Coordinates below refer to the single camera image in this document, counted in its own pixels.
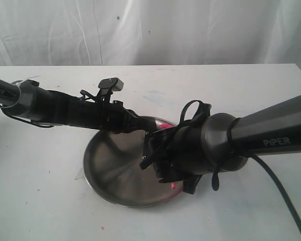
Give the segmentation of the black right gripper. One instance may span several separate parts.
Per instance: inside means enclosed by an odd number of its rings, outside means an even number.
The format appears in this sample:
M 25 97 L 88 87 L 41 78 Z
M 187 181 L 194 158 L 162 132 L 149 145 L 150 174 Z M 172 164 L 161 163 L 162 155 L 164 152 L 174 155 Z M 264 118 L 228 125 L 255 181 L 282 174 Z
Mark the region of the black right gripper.
M 178 131 L 186 127 L 186 125 L 160 127 L 152 132 L 146 132 L 140 168 L 145 170 L 152 166 L 159 183 L 173 184 L 181 181 L 182 191 L 194 194 L 201 180 L 201 175 L 182 170 L 182 166 L 178 164 L 178 158 L 183 154 L 181 152 L 182 148 L 178 147 L 174 150 L 173 144 Z

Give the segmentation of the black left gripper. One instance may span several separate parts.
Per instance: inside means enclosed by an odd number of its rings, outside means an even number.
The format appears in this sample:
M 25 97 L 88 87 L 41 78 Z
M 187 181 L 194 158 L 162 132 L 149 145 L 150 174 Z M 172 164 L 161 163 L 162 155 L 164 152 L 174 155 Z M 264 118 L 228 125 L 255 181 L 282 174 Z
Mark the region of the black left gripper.
M 156 122 L 151 116 L 138 116 L 126 109 L 123 102 L 115 100 L 90 102 L 77 97 L 67 97 L 65 125 L 113 133 L 130 133 L 136 130 L 155 131 Z

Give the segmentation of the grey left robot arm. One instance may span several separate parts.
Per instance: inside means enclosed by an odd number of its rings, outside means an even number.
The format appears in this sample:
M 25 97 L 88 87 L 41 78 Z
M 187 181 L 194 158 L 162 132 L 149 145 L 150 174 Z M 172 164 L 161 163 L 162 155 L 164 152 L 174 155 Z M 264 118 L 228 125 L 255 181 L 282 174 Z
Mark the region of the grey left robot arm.
M 111 101 L 123 82 L 117 78 L 100 81 L 96 95 L 81 90 L 81 96 L 46 90 L 34 80 L 7 83 L 0 80 L 0 108 L 10 118 L 42 128 L 71 126 L 113 133 L 136 130 L 152 132 L 155 121 L 126 109 L 121 101 Z

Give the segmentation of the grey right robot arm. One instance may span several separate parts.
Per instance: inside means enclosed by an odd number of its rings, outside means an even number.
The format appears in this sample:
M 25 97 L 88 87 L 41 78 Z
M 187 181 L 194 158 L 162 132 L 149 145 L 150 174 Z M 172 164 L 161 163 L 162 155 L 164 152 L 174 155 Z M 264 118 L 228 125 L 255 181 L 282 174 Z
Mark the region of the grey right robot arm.
M 200 101 L 193 118 L 183 108 L 177 126 L 150 133 L 140 167 L 194 194 L 203 175 L 211 173 L 218 190 L 219 173 L 240 170 L 253 155 L 301 152 L 301 95 L 245 117 L 210 109 Z

